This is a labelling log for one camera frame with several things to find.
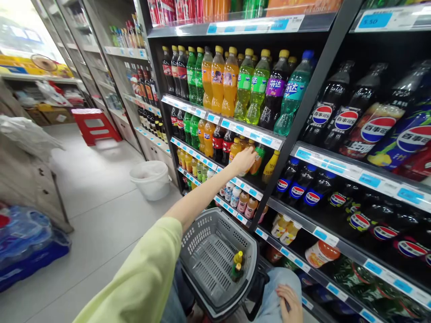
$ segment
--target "gray plastic shopping basket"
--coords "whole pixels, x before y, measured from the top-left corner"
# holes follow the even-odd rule
[[[213,321],[231,315],[247,297],[255,280],[262,281],[255,308],[249,313],[254,320],[259,310],[267,276],[257,279],[259,248],[257,241],[219,208],[201,213],[183,235],[180,259],[189,286],[200,305]],[[233,282],[230,272],[233,257],[243,252],[241,279]]]

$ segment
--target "stool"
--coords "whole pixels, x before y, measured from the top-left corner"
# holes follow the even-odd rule
[[[96,145],[95,140],[101,138],[114,138],[117,142],[121,141],[121,137],[118,132],[112,127],[108,118],[104,115],[100,109],[72,109],[72,115],[81,130],[81,135],[85,140],[87,146]],[[100,127],[88,127],[85,120],[99,119],[102,121],[103,126]],[[94,135],[91,132],[97,130],[107,130],[107,133]]]

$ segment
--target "light green sleeve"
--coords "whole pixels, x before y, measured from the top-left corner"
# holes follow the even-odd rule
[[[180,254],[181,223],[159,219],[74,323],[160,322]]]

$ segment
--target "trash can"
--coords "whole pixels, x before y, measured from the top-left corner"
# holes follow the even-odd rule
[[[132,168],[130,180],[149,201],[164,198],[170,191],[171,179],[167,165],[162,161],[145,161]]]

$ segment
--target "green soda bottle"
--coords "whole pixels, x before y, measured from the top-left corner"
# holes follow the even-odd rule
[[[246,58],[241,64],[238,75],[238,91],[237,91],[237,104],[235,105],[235,112],[233,117],[239,121],[246,119],[247,106],[250,101],[251,91],[251,78],[254,73],[253,50],[246,49]]]
[[[189,101],[196,103],[196,53],[193,47],[189,46],[189,60],[187,61],[187,83],[189,84]]]
[[[203,89],[202,83],[202,61],[203,61],[204,50],[202,47],[198,47],[198,58],[196,60],[196,65],[194,67],[194,77],[196,84],[196,104],[203,105],[203,95],[205,91]]]
[[[256,65],[255,73],[251,81],[250,107],[248,108],[247,123],[257,125],[260,118],[260,106],[265,98],[266,86],[269,78],[269,56],[271,52],[262,49],[261,59]]]
[[[190,120],[190,135],[192,137],[192,147],[196,150],[199,150],[199,137],[198,137],[198,124],[199,124],[200,118],[198,116],[192,116],[192,119]]]

